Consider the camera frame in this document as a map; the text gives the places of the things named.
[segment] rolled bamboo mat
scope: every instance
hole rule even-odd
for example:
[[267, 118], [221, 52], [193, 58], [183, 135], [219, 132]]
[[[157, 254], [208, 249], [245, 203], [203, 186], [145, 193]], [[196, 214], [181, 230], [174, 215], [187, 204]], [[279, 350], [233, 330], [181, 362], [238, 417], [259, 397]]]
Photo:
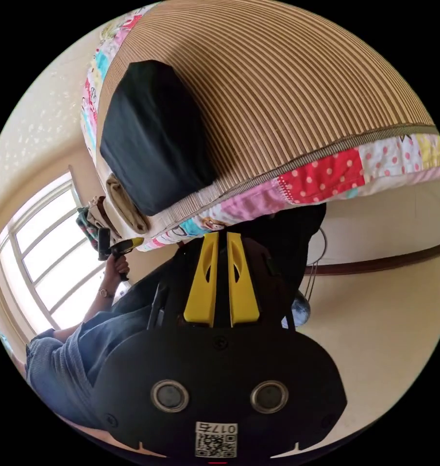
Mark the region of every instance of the rolled bamboo mat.
[[171, 65], [194, 96], [218, 173], [211, 186], [150, 217], [150, 237], [339, 150], [437, 132], [400, 74], [325, 18], [271, 0], [169, 0], [137, 22], [106, 74], [97, 164], [113, 92], [128, 65], [143, 60]]

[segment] qr code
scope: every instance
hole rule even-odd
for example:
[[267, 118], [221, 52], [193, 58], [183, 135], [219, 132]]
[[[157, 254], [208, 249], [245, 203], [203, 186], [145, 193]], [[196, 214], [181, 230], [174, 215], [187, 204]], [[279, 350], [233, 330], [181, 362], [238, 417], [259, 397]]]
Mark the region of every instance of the qr code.
[[196, 423], [196, 456], [236, 458], [237, 424]]

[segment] person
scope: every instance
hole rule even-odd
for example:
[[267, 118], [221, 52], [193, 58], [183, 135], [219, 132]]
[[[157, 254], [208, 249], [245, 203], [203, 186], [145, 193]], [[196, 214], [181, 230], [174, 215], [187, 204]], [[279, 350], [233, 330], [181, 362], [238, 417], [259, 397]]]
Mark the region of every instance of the person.
[[[299, 286], [305, 274], [309, 241], [319, 230], [325, 212], [326, 204], [303, 206], [227, 227], [269, 250], [287, 285], [297, 325], [309, 317], [309, 304]], [[112, 349], [146, 330], [158, 284], [170, 261], [133, 285], [113, 304], [120, 273], [128, 273], [129, 266], [124, 256], [117, 260], [111, 256], [83, 321], [69, 329], [49, 329], [36, 336], [26, 348], [25, 363], [12, 355], [29, 386], [52, 411], [87, 435], [118, 448], [125, 447], [104, 431], [94, 413], [92, 387]]]

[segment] window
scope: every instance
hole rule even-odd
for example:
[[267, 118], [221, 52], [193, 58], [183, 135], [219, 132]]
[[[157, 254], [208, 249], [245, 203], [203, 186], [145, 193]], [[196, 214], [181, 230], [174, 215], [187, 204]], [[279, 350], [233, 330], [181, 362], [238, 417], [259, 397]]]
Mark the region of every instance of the window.
[[79, 206], [68, 173], [24, 204], [0, 238], [4, 291], [35, 334], [79, 323], [103, 279], [105, 262], [76, 224]]

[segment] brown cloth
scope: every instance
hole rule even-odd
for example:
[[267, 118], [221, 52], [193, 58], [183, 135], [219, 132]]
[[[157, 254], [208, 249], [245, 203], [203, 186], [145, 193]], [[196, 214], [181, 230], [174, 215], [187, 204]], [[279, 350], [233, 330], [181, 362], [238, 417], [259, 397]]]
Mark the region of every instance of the brown cloth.
[[121, 234], [115, 228], [105, 212], [105, 208], [103, 206], [104, 199], [105, 196], [95, 196], [94, 199], [89, 202], [87, 221], [96, 228], [108, 228], [110, 230], [110, 242], [111, 244], [115, 244], [118, 241], [121, 241]]
[[111, 202], [121, 219], [128, 224], [135, 233], [147, 233], [147, 223], [144, 216], [137, 210], [136, 206], [131, 201], [128, 193], [116, 179], [114, 174], [111, 174], [106, 183], [105, 191], [107, 193], [107, 201]]

